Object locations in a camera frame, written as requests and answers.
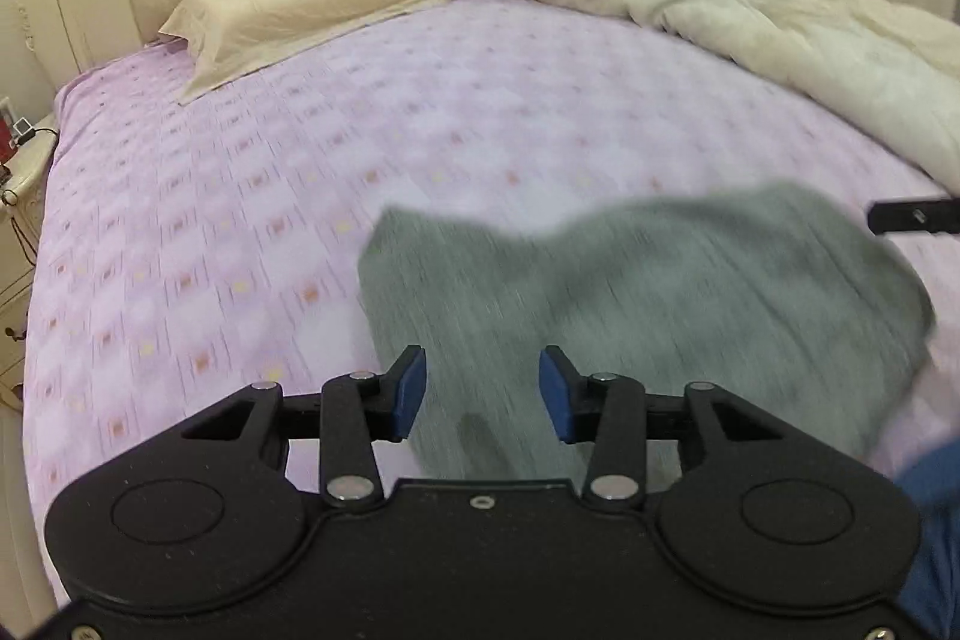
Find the purple patterned bed sheet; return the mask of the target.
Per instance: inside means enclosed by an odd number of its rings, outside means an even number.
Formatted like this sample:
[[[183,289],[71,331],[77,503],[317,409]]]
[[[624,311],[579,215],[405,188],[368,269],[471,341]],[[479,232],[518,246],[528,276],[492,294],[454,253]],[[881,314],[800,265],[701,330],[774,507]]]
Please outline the purple patterned bed sheet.
[[[387,206],[548,229],[604,203],[796,181],[853,211],[939,187],[828,110],[673,35],[454,0],[190,104],[166,42],[55,103],[26,321],[26,481],[71,481],[254,381],[373,346],[356,262]]]

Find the cream bedside table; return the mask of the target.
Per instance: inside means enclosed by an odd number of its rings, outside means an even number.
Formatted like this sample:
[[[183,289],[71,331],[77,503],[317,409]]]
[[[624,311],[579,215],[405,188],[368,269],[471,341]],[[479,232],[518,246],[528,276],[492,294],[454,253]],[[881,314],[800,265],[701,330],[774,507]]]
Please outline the cream bedside table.
[[[2,188],[14,188],[21,197],[14,208],[2,205],[0,284],[2,403],[16,413],[23,411],[28,308],[43,229],[47,175],[59,141],[59,120],[49,113],[37,122],[36,130],[31,142],[21,146],[5,164],[10,175],[2,182]]]

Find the cream satin pillow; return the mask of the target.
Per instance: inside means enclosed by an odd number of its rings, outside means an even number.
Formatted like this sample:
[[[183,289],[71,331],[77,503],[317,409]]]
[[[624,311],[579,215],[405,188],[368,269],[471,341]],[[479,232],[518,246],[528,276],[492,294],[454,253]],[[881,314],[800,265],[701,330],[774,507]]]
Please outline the cream satin pillow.
[[[181,0],[160,34],[181,39],[194,71],[184,104],[241,76],[387,19],[451,0]]]

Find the white rumpled duvet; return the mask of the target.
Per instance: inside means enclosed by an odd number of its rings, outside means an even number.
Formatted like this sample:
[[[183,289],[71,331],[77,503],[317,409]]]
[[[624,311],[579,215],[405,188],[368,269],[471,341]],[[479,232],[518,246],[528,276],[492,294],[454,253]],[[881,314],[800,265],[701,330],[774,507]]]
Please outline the white rumpled duvet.
[[[887,0],[539,0],[672,32],[958,188],[958,28]]]

